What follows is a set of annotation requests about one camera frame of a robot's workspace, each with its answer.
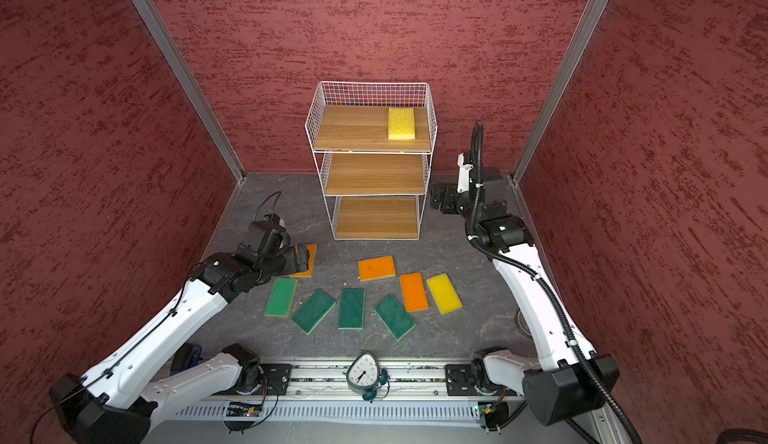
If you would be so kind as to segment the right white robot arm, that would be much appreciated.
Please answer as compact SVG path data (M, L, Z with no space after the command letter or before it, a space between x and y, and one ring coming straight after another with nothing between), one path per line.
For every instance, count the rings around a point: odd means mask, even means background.
M467 240L508 285L535 345L534 358L509 350L485 354L485 380L523 395L545 426L602 407L625 418L611 394L617 361L598 355L566 311L524 221L508 213L499 182L433 184L429 195L432 208L464 219Z

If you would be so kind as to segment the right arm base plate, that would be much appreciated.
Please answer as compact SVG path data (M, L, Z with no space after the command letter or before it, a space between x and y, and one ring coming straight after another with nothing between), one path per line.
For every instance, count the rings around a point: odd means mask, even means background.
M483 388L473 373L471 364L446 364L444 366L447 394L451 397L499 396L499 388Z

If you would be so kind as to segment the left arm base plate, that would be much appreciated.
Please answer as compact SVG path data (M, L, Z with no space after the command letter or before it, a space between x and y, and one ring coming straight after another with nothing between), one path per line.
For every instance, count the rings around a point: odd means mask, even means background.
M241 396L286 394L293 366L290 364L246 364L232 391Z

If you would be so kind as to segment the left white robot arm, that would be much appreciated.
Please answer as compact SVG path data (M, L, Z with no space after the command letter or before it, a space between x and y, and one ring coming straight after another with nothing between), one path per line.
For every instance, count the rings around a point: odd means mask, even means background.
M219 392L266 397L258 356L238 344L168 378L154 377L240 295L309 268L308 247L291 242L277 215L250 223L235 252L196 264L181 290L120 348L83 375L53 384L49 395L62 428L77 443L140 443L163 421Z

